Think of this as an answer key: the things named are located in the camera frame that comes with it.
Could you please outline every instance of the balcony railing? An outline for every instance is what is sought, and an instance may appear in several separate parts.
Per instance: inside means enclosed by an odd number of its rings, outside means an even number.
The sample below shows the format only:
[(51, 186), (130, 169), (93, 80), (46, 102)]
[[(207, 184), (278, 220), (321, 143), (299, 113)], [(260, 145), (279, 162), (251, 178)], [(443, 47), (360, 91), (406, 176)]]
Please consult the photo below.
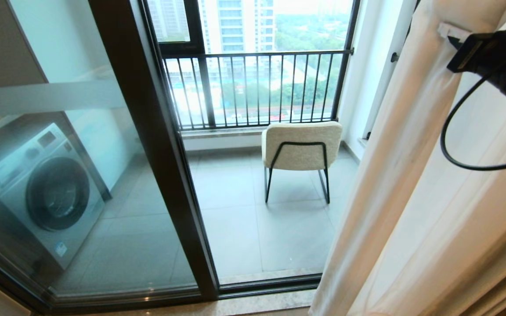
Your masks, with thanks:
[(181, 130), (324, 122), (337, 114), (347, 50), (166, 56)]

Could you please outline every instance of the high-rise building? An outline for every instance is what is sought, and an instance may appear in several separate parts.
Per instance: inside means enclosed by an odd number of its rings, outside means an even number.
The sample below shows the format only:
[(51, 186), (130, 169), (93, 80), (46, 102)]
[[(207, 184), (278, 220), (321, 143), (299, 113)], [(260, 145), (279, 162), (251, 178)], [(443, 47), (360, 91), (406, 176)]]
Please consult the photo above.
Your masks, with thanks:
[(207, 54), (275, 50), (273, 0), (199, 0)]
[(147, 3), (159, 42), (190, 40), (183, 0), (148, 0)]

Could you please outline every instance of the white upholstered chair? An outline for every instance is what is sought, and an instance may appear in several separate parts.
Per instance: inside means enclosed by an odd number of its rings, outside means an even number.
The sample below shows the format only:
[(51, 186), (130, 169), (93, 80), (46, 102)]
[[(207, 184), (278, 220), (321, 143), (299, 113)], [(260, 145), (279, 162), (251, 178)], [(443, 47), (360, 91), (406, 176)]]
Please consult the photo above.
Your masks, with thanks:
[[(318, 170), (325, 200), (329, 204), (328, 169), (339, 154), (342, 131), (343, 127), (338, 122), (270, 124), (261, 135), (265, 167), (265, 203), (269, 200), (273, 169), (284, 169)], [(327, 186), (323, 183), (322, 170)]]

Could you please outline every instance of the curtain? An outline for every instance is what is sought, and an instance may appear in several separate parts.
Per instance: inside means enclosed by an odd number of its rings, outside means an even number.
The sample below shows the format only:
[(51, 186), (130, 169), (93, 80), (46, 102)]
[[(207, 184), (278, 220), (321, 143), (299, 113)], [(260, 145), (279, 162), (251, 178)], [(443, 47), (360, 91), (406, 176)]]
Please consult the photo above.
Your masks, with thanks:
[[(452, 74), (437, 33), (506, 29), (506, 0), (422, 0), (360, 164), (310, 314), (489, 315), (506, 306), (506, 170), (453, 166), (438, 145), (454, 100), (478, 79)], [(484, 84), (462, 106), (448, 150), (506, 162), (506, 97)]]

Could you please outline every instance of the black cable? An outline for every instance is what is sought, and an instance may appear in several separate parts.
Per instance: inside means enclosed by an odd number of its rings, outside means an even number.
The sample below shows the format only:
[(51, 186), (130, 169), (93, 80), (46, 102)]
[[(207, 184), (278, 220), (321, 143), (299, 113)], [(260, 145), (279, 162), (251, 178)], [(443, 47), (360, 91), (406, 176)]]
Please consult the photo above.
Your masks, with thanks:
[(454, 164), (460, 168), (464, 168), (464, 169), (468, 169), (468, 170), (477, 170), (477, 171), (494, 171), (494, 170), (506, 169), (506, 164), (493, 165), (493, 166), (472, 166), (472, 165), (468, 165), (468, 164), (463, 164), (462, 162), (459, 162), (458, 160), (452, 158), (452, 156), (450, 156), (450, 154), (448, 153), (448, 150), (446, 150), (446, 131), (448, 130), (448, 124), (450, 124), (450, 121), (452, 120), (452, 117), (454, 116), (454, 114), (456, 114), (456, 112), (458, 111), (458, 108), (460, 108), (460, 106), (462, 106), (462, 104), (465, 102), (465, 100), (467, 98), (469, 98), (469, 96), (479, 86), (481, 86), (484, 82), (486, 82), (488, 80), (488, 78), (490, 76), (492, 76), (493, 74), (495, 74), (496, 72), (501, 70), (504, 66), (506, 66), (506, 60), (504, 62), (502, 62), (499, 66), (495, 67), (493, 70), (488, 72), (488, 74), (483, 76), (478, 82), (476, 82), (476, 84), (474, 84), (474, 86), (472, 88), (470, 88), (470, 90), (468, 90), (468, 92), (466, 92), (466, 94), (464, 94), (464, 96), (458, 101), (458, 103), (450, 111), (450, 114), (448, 114), (448, 117), (446, 118), (446, 121), (444, 122), (444, 126), (442, 127), (442, 132), (440, 133), (440, 149), (442, 150), (442, 153), (444, 154), (444, 156), (446, 157), (446, 159), (449, 162), (452, 162), (452, 164)]

